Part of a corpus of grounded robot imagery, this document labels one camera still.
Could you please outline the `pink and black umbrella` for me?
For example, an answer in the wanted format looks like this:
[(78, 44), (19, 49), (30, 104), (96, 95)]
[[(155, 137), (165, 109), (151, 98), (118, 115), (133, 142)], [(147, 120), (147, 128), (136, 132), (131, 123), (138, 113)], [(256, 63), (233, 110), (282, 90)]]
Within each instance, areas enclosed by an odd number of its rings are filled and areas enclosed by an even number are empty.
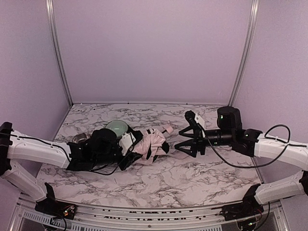
[(170, 125), (163, 125), (161, 128), (142, 129), (143, 138), (133, 149), (134, 153), (140, 154), (141, 158), (135, 162), (138, 164), (149, 165), (159, 156), (169, 152), (169, 144), (166, 142), (165, 135), (170, 135), (173, 128)]

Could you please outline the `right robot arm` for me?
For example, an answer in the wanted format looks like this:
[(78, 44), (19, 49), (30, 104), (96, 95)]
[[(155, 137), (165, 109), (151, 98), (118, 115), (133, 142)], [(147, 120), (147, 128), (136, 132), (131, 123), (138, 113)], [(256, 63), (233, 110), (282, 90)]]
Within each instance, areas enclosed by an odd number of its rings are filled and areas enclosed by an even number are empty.
[(301, 168), (298, 173), (267, 184), (257, 184), (249, 188), (243, 202), (251, 205), (264, 205), (271, 201), (308, 193), (308, 146), (292, 142), (291, 137), (282, 139), (256, 129), (243, 129), (240, 110), (232, 106), (217, 110), (218, 129), (206, 130), (204, 120), (195, 112), (187, 111), (185, 119), (189, 126), (179, 135), (187, 141), (175, 145), (175, 149), (196, 157), (205, 154), (206, 147), (229, 146), (237, 153), (249, 157), (271, 159), (259, 167), (281, 161)]

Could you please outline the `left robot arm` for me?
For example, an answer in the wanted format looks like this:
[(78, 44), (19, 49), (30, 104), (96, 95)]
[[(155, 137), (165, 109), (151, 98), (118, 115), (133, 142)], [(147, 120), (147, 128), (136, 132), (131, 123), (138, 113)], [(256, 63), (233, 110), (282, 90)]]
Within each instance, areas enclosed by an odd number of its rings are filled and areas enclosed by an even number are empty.
[(10, 122), (0, 126), (0, 176), (28, 194), (37, 203), (56, 203), (53, 188), (40, 182), (17, 161), (29, 160), (69, 171), (96, 172), (109, 164), (126, 169), (140, 158), (133, 152), (143, 135), (131, 128), (118, 138), (110, 129), (93, 131), (80, 143), (51, 142), (30, 137), (13, 129)]

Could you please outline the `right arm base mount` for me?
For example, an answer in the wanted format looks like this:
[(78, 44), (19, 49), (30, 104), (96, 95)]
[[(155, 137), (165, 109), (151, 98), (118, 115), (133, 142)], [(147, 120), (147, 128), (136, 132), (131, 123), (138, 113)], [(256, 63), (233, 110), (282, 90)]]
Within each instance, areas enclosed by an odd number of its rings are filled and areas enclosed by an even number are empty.
[(219, 214), (225, 221), (254, 216), (264, 212), (262, 205), (255, 201), (242, 201), (231, 205), (224, 205)]

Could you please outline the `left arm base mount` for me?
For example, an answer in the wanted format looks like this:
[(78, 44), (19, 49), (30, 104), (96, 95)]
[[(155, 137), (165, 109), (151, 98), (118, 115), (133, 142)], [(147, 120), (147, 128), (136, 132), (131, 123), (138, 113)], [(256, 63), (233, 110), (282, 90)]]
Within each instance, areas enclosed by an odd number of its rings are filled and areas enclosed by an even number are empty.
[(76, 214), (77, 205), (50, 200), (49, 198), (36, 202), (35, 210), (57, 218), (73, 220)]

